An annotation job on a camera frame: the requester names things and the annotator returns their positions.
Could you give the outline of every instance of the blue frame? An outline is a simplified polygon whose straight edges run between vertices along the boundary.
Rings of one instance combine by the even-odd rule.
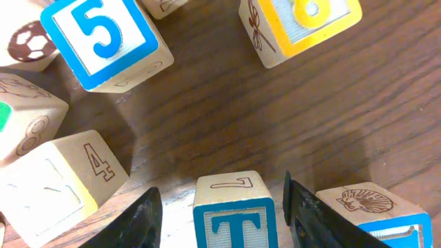
[[[55,46],[60,50],[60,53],[74,72],[80,84],[86,90],[93,90],[113,76],[158,50],[158,39],[154,36],[154,33],[141,13],[141,10],[139,10],[138,6],[135,4],[135,0],[122,0],[129,13],[132,15],[138,29],[141,31],[141,34],[144,36],[145,43],[97,73],[89,76],[86,69],[81,64],[81,61],[74,53],[74,50],[70,47],[68,41],[65,39],[63,33],[52,18],[54,14],[69,6],[74,1],[76,0],[56,1],[51,6],[47,7],[41,13],[41,25],[51,36]]]
[[[379,220],[371,223],[358,225],[363,231],[378,231],[405,225],[422,225],[424,248],[433,247],[432,224],[430,215],[427,213],[403,216],[389,220]]]
[[[217,203],[212,205],[198,206],[193,209],[194,228],[196,230],[196,241],[198,248],[207,248],[207,237],[205,236],[204,213],[213,211],[246,210],[255,207],[265,207],[267,211],[267,228],[269,248],[278,247],[276,212],[274,201],[271,198],[259,198],[251,200],[240,200],[230,203]]]

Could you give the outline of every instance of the engraved number 5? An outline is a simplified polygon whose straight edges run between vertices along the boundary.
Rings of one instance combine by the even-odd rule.
[[[118,51],[122,43],[121,32],[118,25],[109,17],[97,16],[87,18],[85,13],[92,8],[102,8],[103,2],[101,0],[87,0],[72,11],[72,16],[78,23],[81,31],[85,35],[91,35],[95,27],[103,26],[110,33],[111,41],[109,45],[104,46],[101,43],[94,45],[96,55],[101,58],[110,58]]]

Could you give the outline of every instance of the wooden table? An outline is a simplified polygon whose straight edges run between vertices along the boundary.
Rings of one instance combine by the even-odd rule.
[[[155,21],[176,59],[125,94],[85,92],[59,56],[28,80],[70,104],[57,137],[104,137],[130,180],[47,247],[77,247],[145,190],[163,198],[162,247],[196,247],[199,176],[254,169],[276,202],[285,171],[310,190],[372,181],[418,204],[441,247],[441,3],[361,0],[362,21],[266,70],[239,0],[193,0]],[[24,242],[7,226],[5,247]]]

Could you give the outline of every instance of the yellow border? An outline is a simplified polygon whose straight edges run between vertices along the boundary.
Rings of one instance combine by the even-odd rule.
[[[291,43],[287,33],[285,32],[282,21],[278,18],[277,11],[272,3],[273,0],[258,1],[260,7],[262,8],[263,14],[268,20],[274,37],[277,40],[277,44],[282,50],[283,55],[285,55],[286,57],[297,55],[305,51],[306,49],[331,38],[339,32],[342,32],[343,30],[346,30],[347,28],[355,25],[362,18],[360,2],[358,2],[358,0],[347,0],[349,9],[351,11],[349,14],[338,20],[335,20],[324,28],[293,44]]]

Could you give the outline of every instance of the brown table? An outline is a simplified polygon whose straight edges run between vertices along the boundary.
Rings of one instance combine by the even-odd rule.
[[[342,34],[266,70],[239,0],[193,0],[155,21],[175,64],[125,94],[85,92],[59,56],[22,76],[70,110],[57,137],[101,133],[130,180],[47,247],[76,247],[146,189],[164,206],[162,247],[195,247],[199,176],[254,169],[276,202],[280,247],[285,171],[310,190],[373,181],[418,204],[441,247],[441,3],[361,0]],[[25,246],[7,226],[5,247]]]

